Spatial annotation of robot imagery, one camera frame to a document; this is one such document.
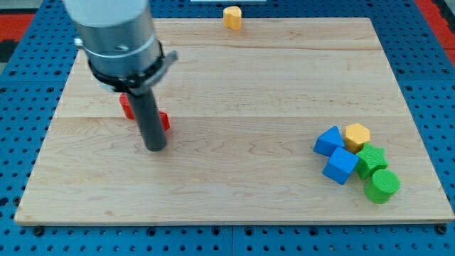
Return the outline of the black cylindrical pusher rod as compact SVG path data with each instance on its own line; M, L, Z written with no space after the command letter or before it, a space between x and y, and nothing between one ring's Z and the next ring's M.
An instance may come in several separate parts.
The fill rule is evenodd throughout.
M151 89L144 94L127 94L127 99L141 133L145 147L149 151L161 151L167 145L159 109Z

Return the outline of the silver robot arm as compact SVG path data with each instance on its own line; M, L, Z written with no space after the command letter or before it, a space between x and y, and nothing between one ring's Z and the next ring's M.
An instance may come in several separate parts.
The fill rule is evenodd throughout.
M127 96L149 151L167 145L152 87L177 61L165 53L153 24L148 0L63 0L98 84Z

